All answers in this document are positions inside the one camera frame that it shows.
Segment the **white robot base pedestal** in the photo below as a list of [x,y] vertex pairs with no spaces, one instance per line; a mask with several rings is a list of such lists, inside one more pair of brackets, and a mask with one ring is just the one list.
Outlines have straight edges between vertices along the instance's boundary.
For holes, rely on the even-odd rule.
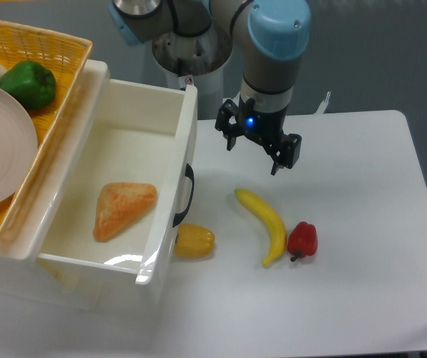
[[224,98],[224,67],[233,46],[216,24],[198,37],[170,32],[152,41],[152,52],[172,89],[197,88],[197,117],[214,119]]

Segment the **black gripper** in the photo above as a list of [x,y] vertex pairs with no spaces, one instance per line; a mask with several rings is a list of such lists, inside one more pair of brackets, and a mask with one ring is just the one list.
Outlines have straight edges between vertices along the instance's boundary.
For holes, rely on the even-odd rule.
[[227,141],[231,151],[236,139],[244,136],[262,146],[273,161],[271,175],[280,169],[292,169],[300,157],[302,137],[299,134],[284,134],[282,126],[287,107],[275,112],[262,112],[253,99],[244,102],[227,99],[218,110],[215,129]]

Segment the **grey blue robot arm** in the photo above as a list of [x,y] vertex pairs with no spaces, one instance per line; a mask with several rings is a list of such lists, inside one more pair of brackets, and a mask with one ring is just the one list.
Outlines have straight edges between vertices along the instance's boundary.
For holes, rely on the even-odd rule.
[[179,89],[207,84],[239,48],[239,96],[218,108],[215,127],[228,148],[240,136],[261,146],[273,170],[296,164],[302,139],[283,123],[309,43],[306,1],[111,1],[108,8],[125,41],[150,43]]

